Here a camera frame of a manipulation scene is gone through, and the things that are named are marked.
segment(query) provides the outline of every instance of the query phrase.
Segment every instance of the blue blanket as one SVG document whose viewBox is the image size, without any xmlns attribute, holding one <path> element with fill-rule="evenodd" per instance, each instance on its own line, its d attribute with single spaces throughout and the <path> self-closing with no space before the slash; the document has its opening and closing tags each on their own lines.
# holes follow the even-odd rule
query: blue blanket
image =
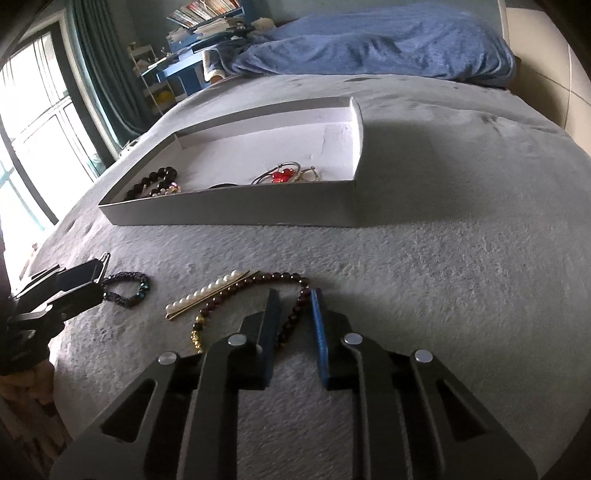
<svg viewBox="0 0 591 480">
<path fill-rule="evenodd" d="M 469 12 L 413 4 L 314 15 L 217 47 L 230 74 L 400 74 L 505 87 L 515 57 Z"/>
</svg>

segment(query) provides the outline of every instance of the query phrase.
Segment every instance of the jewelry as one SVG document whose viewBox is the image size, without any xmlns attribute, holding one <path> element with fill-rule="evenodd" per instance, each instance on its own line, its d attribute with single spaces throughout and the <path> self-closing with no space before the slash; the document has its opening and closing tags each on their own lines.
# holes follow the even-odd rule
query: jewelry
<svg viewBox="0 0 591 480">
<path fill-rule="evenodd" d="M 281 168 L 286 167 L 288 165 L 294 166 L 295 170 L 293 168 L 284 168 L 283 170 L 280 170 Z M 267 178 L 271 178 L 271 183 L 287 183 L 291 181 L 293 178 L 297 177 L 300 174 L 300 171 L 301 165 L 298 162 L 289 161 L 285 163 L 280 163 L 276 167 L 267 170 L 264 174 L 259 175 L 257 178 L 255 178 L 252 181 L 251 185 L 262 183 L 262 181 Z"/>
<path fill-rule="evenodd" d="M 234 274 L 234 273 L 236 273 L 236 276 L 234 279 L 229 279 L 229 281 L 224 281 L 224 279 L 226 277 L 231 277 L 232 274 Z M 238 276 L 239 272 L 237 272 L 235 270 L 234 272 L 232 272 L 232 274 L 224 276 L 221 280 L 224 281 L 225 284 L 221 285 L 221 283 L 220 283 L 218 288 L 214 288 L 214 287 L 217 284 L 217 282 L 220 281 L 220 279 L 216 280 L 216 283 L 210 283 L 207 288 L 210 289 L 211 293 L 209 293 L 206 297 L 203 297 L 201 300 L 192 302 L 192 304 L 191 304 L 191 306 L 195 306 L 197 303 L 201 303 L 207 299 L 210 300 L 199 311 L 199 315 L 197 315 L 197 317 L 195 318 L 195 323 L 193 324 L 193 328 L 191 329 L 191 341 L 193 342 L 193 345 L 194 345 L 197 353 L 204 353 L 205 352 L 205 349 L 201 345 L 201 333 L 200 332 L 203 330 L 203 327 L 206 325 L 207 317 L 209 317 L 209 314 L 212 311 L 214 311 L 217 307 L 219 307 L 229 297 L 231 297 L 235 293 L 239 292 L 240 290 L 243 290 L 246 287 L 249 287 L 249 286 L 255 285 L 255 284 L 270 283 L 270 282 L 276 282 L 276 281 L 282 281 L 285 283 L 286 282 L 294 282 L 294 283 L 297 283 L 301 288 L 300 295 L 298 296 L 297 302 L 296 302 L 295 306 L 293 307 L 291 314 L 287 317 L 287 321 L 283 324 L 279 334 L 277 335 L 276 348 L 280 348 L 281 346 L 285 345 L 287 343 L 289 337 L 293 333 L 293 330 L 296 328 L 297 323 L 300 321 L 300 316 L 303 312 L 304 307 L 310 301 L 310 288 L 309 288 L 308 279 L 302 277 L 298 273 L 290 274 L 287 272 L 286 273 L 272 273 L 271 274 L 271 273 L 262 273 L 262 272 L 258 271 L 253 274 L 246 272 L 245 274 Z M 172 319 L 174 316 L 176 316 L 176 314 L 169 318 L 168 314 L 167 314 L 167 318 L 169 318 L 169 319 Z"/>
<path fill-rule="evenodd" d="M 308 173 L 308 172 L 312 172 L 312 175 L 313 175 L 312 180 L 308 180 L 307 178 L 304 177 L 304 175 L 306 175 L 306 173 Z M 303 170 L 300 170 L 300 172 L 294 177 L 293 181 L 294 182 L 296 182 L 296 181 L 309 181 L 309 182 L 320 181 L 320 175 L 318 175 L 318 172 L 316 171 L 316 167 L 304 168 Z"/>
<path fill-rule="evenodd" d="M 191 295 L 187 295 L 186 297 L 177 300 L 174 303 L 166 305 L 166 315 L 164 318 L 167 320 L 172 320 L 173 318 L 186 312 L 188 309 L 194 307 L 198 303 L 213 297 L 216 293 L 223 290 L 229 284 L 233 284 L 239 280 L 242 280 L 249 273 L 250 270 L 245 272 L 234 270 L 229 275 L 224 275 L 222 278 L 218 278 L 215 282 L 210 283 L 207 287 L 203 287 L 201 290 L 197 290 Z"/>
<path fill-rule="evenodd" d="M 208 190 L 211 189 L 221 189 L 224 187 L 238 187 L 238 185 L 236 185 L 235 183 L 221 183 L 219 185 L 214 185 L 213 187 L 209 187 Z"/>
<path fill-rule="evenodd" d="M 126 299 L 118 293 L 106 290 L 107 285 L 119 283 L 122 281 L 138 281 L 138 292 L 134 296 Z M 141 272 L 119 272 L 115 275 L 109 275 L 108 277 L 105 277 L 100 284 L 105 291 L 105 293 L 103 293 L 103 298 L 106 301 L 115 302 L 117 305 L 125 307 L 126 309 L 135 307 L 146 297 L 146 294 L 150 290 L 150 278 L 145 273 Z"/>
<path fill-rule="evenodd" d="M 146 189 L 162 179 L 158 183 L 157 188 L 152 189 L 150 197 L 159 197 L 161 195 L 170 195 L 171 193 L 180 193 L 180 187 L 174 182 L 177 179 L 177 171 L 172 167 L 159 168 L 158 171 L 153 171 L 147 177 L 144 177 L 140 183 L 136 183 L 134 187 L 127 192 L 125 200 L 135 200 L 138 195 L 141 195 Z"/>
</svg>

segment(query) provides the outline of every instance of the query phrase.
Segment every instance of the black beaded bracelet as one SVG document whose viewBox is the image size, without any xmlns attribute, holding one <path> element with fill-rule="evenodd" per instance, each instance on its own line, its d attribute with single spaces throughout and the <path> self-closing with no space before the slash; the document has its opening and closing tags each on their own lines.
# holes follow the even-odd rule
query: black beaded bracelet
<svg viewBox="0 0 591 480">
<path fill-rule="evenodd" d="M 132 297 L 125 298 L 113 291 L 106 291 L 107 285 L 119 283 L 122 281 L 138 281 L 138 292 Z M 150 290 L 150 278 L 145 273 L 141 272 L 119 272 L 115 275 L 109 275 L 108 277 L 105 277 L 101 283 L 101 286 L 105 291 L 105 293 L 103 293 L 103 298 L 106 301 L 112 301 L 121 307 L 130 309 L 131 307 L 135 307 L 144 298 L 146 298 L 146 294 Z"/>
<path fill-rule="evenodd" d="M 147 189 L 153 183 L 159 181 L 159 179 L 162 179 L 162 181 L 158 183 L 157 188 L 152 189 L 150 192 L 151 197 L 164 194 L 168 189 L 174 190 L 174 192 L 169 193 L 179 192 L 180 189 L 174 182 L 177 179 L 177 175 L 177 171 L 172 167 L 159 168 L 158 171 L 153 171 L 150 173 L 150 175 L 144 177 L 140 183 L 136 183 L 134 187 L 125 195 L 125 201 L 135 200 L 138 195 L 142 194 L 145 189 Z"/>
</svg>

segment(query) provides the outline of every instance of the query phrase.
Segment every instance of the curtain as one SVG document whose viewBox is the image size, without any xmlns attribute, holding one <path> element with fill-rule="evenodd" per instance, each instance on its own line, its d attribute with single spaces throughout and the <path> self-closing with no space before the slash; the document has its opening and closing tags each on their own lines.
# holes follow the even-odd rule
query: curtain
<svg viewBox="0 0 591 480">
<path fill-rule="evenodd" d="M 113 139 L 123 147 L 148 131 L 156 117 L 119 43 L 106 1 L 69 0 L 67 12 L 88 91 Z"/>
</svg>

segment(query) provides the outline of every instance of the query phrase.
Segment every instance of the pearl hair clip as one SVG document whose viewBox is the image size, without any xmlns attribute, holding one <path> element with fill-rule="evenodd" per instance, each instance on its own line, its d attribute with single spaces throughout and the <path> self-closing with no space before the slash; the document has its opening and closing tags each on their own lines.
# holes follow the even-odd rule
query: pearl hair clip
<svg viewBox="0 0 591 480">
<path fill-rule="evenodd" d="M 207 287 L 203 287 L 201 290 L 197 290 L 193 294 L 187 295 L 186 297 L 175 301 L 174 303 L 166 305 L 165 318 L 167 320 L 172 320 L 178 315 L 186 312 L 188 309 L 194 307 L 198 303 L 213 297 L 216 293 L 226 288 L 229 284 L 234 284 L 247 277 L 249 273 L 250 270 L 246 272 L 234 270 L 232 273 L 218 278 L 214 283 L 210 283 Z"/>
</svg>

